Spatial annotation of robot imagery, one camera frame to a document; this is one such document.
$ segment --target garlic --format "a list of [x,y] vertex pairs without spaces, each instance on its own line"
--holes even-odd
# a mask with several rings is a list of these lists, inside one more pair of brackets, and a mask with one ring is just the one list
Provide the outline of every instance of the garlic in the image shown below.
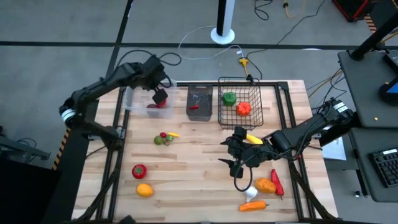
[[257,195],[257,193],[258,191],[255,187],[249,187],[249,189],[244,192],[244,194],[246,195],[246,203],[249,203],[250,200],[252,200]]

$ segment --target orange bell pepper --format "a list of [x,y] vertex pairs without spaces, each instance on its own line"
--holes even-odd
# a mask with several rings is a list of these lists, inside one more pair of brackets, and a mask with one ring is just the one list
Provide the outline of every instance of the orange bell pepper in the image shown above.
[[249,103],[242,102],[236,106],[236,113],[241,116],[247,116],[251,112],[251,106]]

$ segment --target white stand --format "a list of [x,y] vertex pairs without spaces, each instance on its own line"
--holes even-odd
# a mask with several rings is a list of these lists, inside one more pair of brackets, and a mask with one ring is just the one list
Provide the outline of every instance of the white stand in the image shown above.
[[211,39],[217,44],[229,44],[235,39],[231,29],[234,6],[235,0],[219,0],[217,27],[210,33]]

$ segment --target white cable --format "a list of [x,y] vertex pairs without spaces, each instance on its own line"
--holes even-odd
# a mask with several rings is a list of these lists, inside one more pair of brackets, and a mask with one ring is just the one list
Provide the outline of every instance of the white cable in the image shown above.
[[238,48],[241,50],[241,55],[242,55],[242,58],[243,58],[243,57],[244,57],[244,55],[243,55],[243,50],[242,50],[242,48],[241,48],[240,46],[238,46],[238,45],[231,45],[231,46],[229,46],[227,49],[224,49],[224,50],[218,52],[217,54],[215,54],[214,56],[212,56],[212,57],[210,57],[210,58],[187,58],[187,57],[184,57],[184,56],[181,54],[181,50],[180,50],[180,49],[181,49],[181,44],[182,44],[182,42],[185,40],[185,38],[188,37],[188,35],[190,35],[191,33],[195,32],[195,31],[197,31],[197,30],[200,30],[200,29],[214,28],[214,27],[216,27],[216,26],[199,27],[199,28],[196,28],[195,30],[193,30],[193,31],[191,31],[191,32],[189,32],[189,33],[187,33],[187,34],[185,34],[184,38],[181,40],[180,44],[178,45],[178,54],[180,55],[180,57],[181,57],[181,58],[184,58],[184,59],[186,59],[186,60],[211,60],[211,59],[214,59],[215,57],[219,56],[220,54],[226,52],[226,51],[227,51],[228,49],[230,49],[231,47],[238,47]]

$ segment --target yellow cable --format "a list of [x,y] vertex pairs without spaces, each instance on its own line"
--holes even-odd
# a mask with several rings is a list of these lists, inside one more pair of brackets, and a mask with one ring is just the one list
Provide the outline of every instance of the yellow cable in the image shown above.
[[392,34],[391,36],[387,37],[386,39],[382,40],[381,43],[384,44],[387,40],[395,37],[396,35],[398,35],[398,31],[395,34]]
[[[307,0],[304,0],[301,13],[304,12],[305,6],[306,6],[306,5],[307,5]],[[289,19],[293,19],[294,17],[296,17],[296,16],[298,16],[299,14],[301,14],[301,13],[299,13],[299,14],[297,14],[297,15],[295,15],[295,16],[291,16],[291,15],[289,14],[289,10],[288,10],[287,8],[288,8],[288,6],[285,7],[285,12],[286,12],[286,16],[287,16]]]
[[310,98],[316,91],[318,91],[322,86],[324,86],[326,83],[328,83],[332,78],[335,78],[337,75],[343,73],[342,70],[336,72],[332,77],[328,78],[327,80],[325,80],[320,86],[318,86],[309,96],[308,98]]

